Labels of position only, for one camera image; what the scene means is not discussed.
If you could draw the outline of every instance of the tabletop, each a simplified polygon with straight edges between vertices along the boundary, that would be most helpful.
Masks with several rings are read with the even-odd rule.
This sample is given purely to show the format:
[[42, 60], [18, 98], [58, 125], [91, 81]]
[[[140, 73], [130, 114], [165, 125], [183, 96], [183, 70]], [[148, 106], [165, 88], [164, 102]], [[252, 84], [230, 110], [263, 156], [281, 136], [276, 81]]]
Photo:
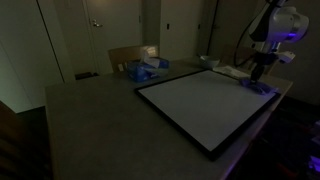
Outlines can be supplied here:
[[[263, 113], [216, 161], [141, 100], [134, 89], [202, 70], [170, 62], [166, 77], [135, 83], [114, 73], [46, 88], [55, 179], [223, 179], [270, 116]], [[263, 76], [283, 95], [292, 82]]]

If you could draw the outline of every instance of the black frame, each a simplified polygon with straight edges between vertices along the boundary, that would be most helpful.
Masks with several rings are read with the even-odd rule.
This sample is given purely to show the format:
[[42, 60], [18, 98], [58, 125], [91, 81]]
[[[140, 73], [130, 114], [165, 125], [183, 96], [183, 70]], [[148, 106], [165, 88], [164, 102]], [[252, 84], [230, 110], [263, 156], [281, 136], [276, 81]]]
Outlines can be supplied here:
[[164, 117], [173, 127], [175, 127], [180, 133], [182, 133], [186, 138], [191, 141], [195, 146], [199, 148], [200, 151], [202, 151], [210, 160], [214, 161], [219, 156], [222, 155], [222, 153], [237, 139], [238, 136], [240, 136], [256, 119], [260, 117], [260, 115], [267, 110], [268, 107], [270, 107], [279, 97], [279, 93], [275, 93], [275, 95], [267, 102], [265, 103], [260, 109], [258, 109], [252, 116], [250, 116], [244, 123], [242, 123], [235, 131], [233, 131], [224, 141], [222, 141], [215, 149], [212, 151], [209, 151], [206, 149], [200, 142], [198, 142], [194, 137], [192, 137], [187, 131], [185, 131], [182, 127], [180, 127], [174, 120], [172, 120], [168, 115], [166, 115], [161, 109], [159, 109], [155, 104], [153, 104], [148, 98], [146, 98], [144, 95], [142, 95], [139, 90], [145, 89], [151, 86], [156, 86], [158, 84], [166, 83], [168, 81], [173, 81], [176, 79], [180, 79], [186, 76], [191, 76], [200, 72], [204, 72], [206, 70], [197, 71], [194, 73], [190, 73], [187, 75], [179, 76], [176, 78], [172, 78], [169, 80], [157, 82], [154, 84], [146, 85], [143, 87], [136, 88], [134, 91], [135, 93], [142, 98], [147, 104], [149, 104], [153, 109], [156, 110], [157, 113], [159, 113], [162, 117]]

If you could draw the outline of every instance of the framed whiteboard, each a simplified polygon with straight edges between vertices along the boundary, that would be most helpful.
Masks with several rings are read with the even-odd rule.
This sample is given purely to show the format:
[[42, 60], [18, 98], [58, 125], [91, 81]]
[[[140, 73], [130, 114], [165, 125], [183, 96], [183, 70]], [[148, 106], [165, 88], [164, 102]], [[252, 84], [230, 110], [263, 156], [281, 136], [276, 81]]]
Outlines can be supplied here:
[[202, 71], [135, 92], [215, 160], [279, 94], [259, 95], [235, 79]]

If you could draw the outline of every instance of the wooden chair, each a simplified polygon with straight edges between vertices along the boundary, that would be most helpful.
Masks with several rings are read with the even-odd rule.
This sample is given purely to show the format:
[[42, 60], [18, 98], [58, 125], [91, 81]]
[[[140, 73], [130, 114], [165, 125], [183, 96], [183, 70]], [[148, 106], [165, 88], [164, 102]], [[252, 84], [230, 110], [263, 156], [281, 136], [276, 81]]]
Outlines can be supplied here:
[[128, 61], [139, 60], [141, 52], [146, 50], [149, 57], [158, 57], [159, 48], [157, 45], [150, 46], [130, 46], [109, 50], [109, 58], [111, 61], [113, 72], [120, 72], [126, 69]]
[[[233, 63], [233, 56], [234, 52], [236, 51], [236, 46], [232, 45], [225, 45], [221, 54], [221, 63], [230, 65], [234, 67]], [[244, 60], [248, 59], [251, 57], [254, 53], [256, 53], [256, 50], [248, 47], [239, 47], [237, 51], [237, 63], [240, 64]], [[264, 74], [270, 74], [272, 69], [274, 68], [276, 63], [273, 63], [265, 68]], [[247, 63], [241, 66], [243, 69], [248, 69], [249, 71], [252, 71], [255, 67], [256, 63], [253, 62], [253, 58], [248, 60]]]
[[49, 148], [42, 146], [16, 114], [0, 101], [0, 174], [50, 179]]

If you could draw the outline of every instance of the door handle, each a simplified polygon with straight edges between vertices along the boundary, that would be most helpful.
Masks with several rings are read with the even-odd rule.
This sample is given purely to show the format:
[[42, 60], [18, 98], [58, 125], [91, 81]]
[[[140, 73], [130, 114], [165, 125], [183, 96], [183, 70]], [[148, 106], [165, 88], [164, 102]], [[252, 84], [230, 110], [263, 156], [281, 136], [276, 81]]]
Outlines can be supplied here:
[[92, 25], [93, 25], [94, 27], [103, 27], [102, 24], [98, 24], [98, 23], [97, 23], [97, 20], [96, 20], [96, 19], [93, 19], [93, 20], [92, 20]]

